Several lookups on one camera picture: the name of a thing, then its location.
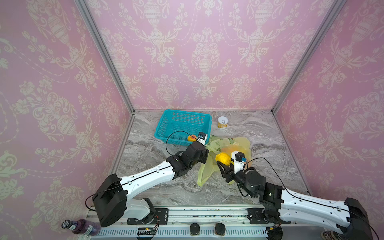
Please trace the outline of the orange fruit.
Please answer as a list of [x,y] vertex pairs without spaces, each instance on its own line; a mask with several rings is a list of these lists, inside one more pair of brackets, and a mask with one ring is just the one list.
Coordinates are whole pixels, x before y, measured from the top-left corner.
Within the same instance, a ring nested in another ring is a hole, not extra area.
[[189,135],[187,138],[187,141],[189,141],[189,142],[195,142],[197,140],[198,140],[198,138],[195,135]]

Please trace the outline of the yellow lemon fruit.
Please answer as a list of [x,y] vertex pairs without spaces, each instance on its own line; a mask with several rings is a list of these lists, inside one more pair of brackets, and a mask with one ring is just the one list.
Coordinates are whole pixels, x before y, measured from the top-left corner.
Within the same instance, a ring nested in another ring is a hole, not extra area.
[[230,166],[232,158],[227,153],[219,153],[216,155],[215,160],[224,164],[225,166]]

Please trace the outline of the yellow-green plastic bag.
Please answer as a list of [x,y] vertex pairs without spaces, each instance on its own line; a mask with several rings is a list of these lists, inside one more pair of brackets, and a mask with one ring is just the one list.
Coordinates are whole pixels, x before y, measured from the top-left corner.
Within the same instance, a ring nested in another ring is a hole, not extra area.
[[239,151],[245,154],[247,160],[251,159],[251,143],[247,138],[220,138],[214,135],[210,136],[209,142],[206,144],[209,150],[209,156],[205,164],[201,165],[198,171],[197,185],[202,187],[211,175],[219,172],[217,162],[221,162],[226,166],[234,163],[235,157],[232,152]]

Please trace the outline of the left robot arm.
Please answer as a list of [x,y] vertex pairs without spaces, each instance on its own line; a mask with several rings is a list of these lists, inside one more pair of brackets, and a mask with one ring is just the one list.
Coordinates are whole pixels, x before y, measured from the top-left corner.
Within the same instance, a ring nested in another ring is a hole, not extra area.
[[185,151],[168,157],[159,165],[127,177],[108,176],[92,196],[92,202],[102,228],[121,218],[133,223],[149,224],[155,220],[156,208],[148,198],[135,200],[140,193],[188,173],[197,163],[205,164],[209,150],[196,141]]

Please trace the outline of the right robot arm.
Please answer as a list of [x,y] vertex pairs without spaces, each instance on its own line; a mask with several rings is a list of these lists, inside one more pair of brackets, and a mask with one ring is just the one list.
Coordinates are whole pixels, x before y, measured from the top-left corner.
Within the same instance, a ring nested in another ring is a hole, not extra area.
[[303,195],[268,183],[255,168],[245,169],[239,162],[217,163],[227,183],[233,181],[244,197],[257,198],[269,223],[308,223],[324,227],[347,240],[372,240],[368,213],[354,198],[332,201]]

